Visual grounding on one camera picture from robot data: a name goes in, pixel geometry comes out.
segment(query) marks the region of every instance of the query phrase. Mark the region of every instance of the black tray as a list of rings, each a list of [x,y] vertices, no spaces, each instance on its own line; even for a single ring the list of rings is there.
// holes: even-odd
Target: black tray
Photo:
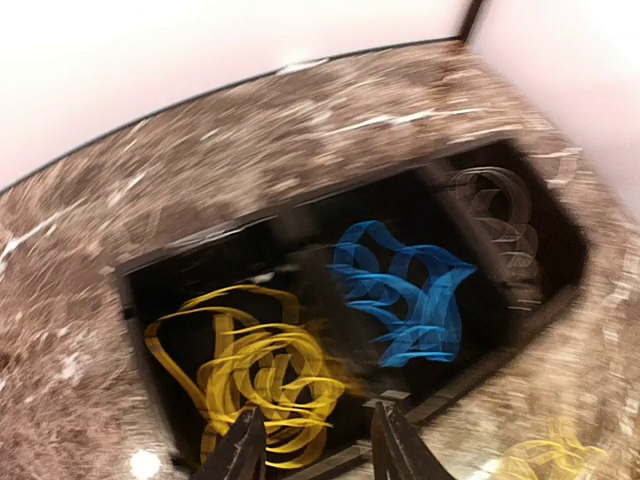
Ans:
[[[522,308],[521,279],[514,281],[482,223],[470,215],[465,198],[456,195],[469,183],[456,171],[478,165],[508,167],[530,192],[530,223],[539,236],[536,261],[544,272],[534,282],[539,304]],[[504,200],[499,196],[494,200],[498,206],[491,213],[504,215]],[[332,245],[346,228],[365,220],[382,221],[405,244],[435,244],[477,267],[456,290],[462,344],[455,361],[412,360],[402,368],[378,366],[384,346],[369,340],[384,330],[376,319],[345,306],[326,267]],[[296,472],[271,472],[274,477],[318,478],[332,476],[366,455],[371,400],[400,401],[411,421],[423,421],[500,368],[568,304],[577,291],[586,255],[579,229],[514,144],[493,138],[296,197],[276,209],[127,262],[116,274],[139,369],[173,434],[177,456],[187,464],[198,462],[204,422],[182,388],[147,351],[145,327],[194,296],[270,272],[275,275],[265,286],[295,293],[309,318],[327,319],[316,333],[332,355],[345,359],[352,375],[363,379],[365,396],[343,397],[329,419],[335,427],[321,461]],[[266,315],[264,321],[279,316],[274,305],[247,305],[247,299],[240,297],[229,301],[243,302],[244,310],[260,311]],[[177,363],[194,375],[199,365],[212,358],[210,330],[210,320],[175,322],[163,330],[161,340]]]

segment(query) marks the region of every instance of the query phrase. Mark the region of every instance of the blue cable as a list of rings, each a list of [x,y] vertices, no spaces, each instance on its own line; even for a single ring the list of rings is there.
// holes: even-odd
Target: blue cable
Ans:
[[[388,273],[368,248],[358,242],[367,233],[378,245],[395,252]],[[413,260],[420,261],[429,275],[422,287],[406,280]],[[378,221],[352,225],[336,244],[334,275],[349,290],[347,305],[373,315],[389,333],[374,342],[392,342],[380,358],[383,367],[402,367],[412,358],[452,362],[458,355],[461,320],[455,289],[476,268],[443,248],[433,245],[407,246]],[[391,309],[404,299],[408,309],[400,319]]]

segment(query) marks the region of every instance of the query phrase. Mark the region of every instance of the white wall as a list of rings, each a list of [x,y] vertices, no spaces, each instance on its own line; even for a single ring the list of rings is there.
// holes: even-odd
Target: white wall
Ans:
[[[474,48],[564,130],[640,218],[640,2],[492,0]]]
[[[23,0],[0,12],[0,188],[182,99],[454,35],[468,0]]]

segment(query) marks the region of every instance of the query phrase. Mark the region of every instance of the marble countertop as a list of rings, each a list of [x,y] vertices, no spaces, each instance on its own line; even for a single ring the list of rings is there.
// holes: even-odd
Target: marble countertop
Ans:
[[[585,229],[575,305],[424,429],[459,479],[562,419],[608,452],[594,478],[640,478],[640,237],[578,148],[454,43],[269,76],[82,148],[0,197],[0,478],[127,479],[168,461],[135,371],[114,266],[302,191],[436,147],[510,132]],[[352,472],[357,476],[362,472]]]

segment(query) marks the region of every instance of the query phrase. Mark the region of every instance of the cable bundle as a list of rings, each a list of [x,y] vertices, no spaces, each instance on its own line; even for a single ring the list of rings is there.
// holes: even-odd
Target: cable bundle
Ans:
[[[585,447],[574,430],[560,420],[551,422],[549,438],[527,440],[509,448],[495,472],[497,480],[577,480],[591,478],[598,462],[608,457],[601,448]],[[536,474],[544,472],[543,477]]]
[[[232,290],[272,296],[282,304],[285,323],[261,324],[242,310],[202,306]],[[162,323],[199,312],[213,314],[214,358],[198,369],[197,384],[169,357],[158,339]],[[320,344],[298,323],[297,298],[284,291],[237,285],[194,298],[171,315],[149,325],[145,342],[155,358],[180,383],[207,421],[201,461],[215,449],[245,408],[259,407],[266,419],[267,452],[293,459],[267,465],[300,468],[314,462],[327,438],[326,422],[345,384],[331,376]],[[234,321],[244,328],[234,329]],[[291,370],[294,380],[289,380]]]
[[[388,273],[380,272],[376,256],[358,242],[367,233],[392,252]],[[421,287],[407,281],[413,260],[421,262],[429,276]],[[330,266],[349,288],[351,308],[380,320],[389,333],[374,341],[391,341],[380,359],[383,367],[401,367],[412,358],[451,362],[460,348],[461,320],[455,289],[475,267],[445,249],[433,245],[407,246],[396,240],[378,221],[356,223],[335,246]],[[393,313],[397,302],[408,306],[406,317]]]
[[[468,205],[469,215],[480,222],[491,237],[519,308],[531,310],[540,303],[538,233],[529,223],[532,203],[524,181],[502,167],[472,167],[458,172],[451,180],[460,205]],[[497,198],[506,200],[505,218],[491,214]]]

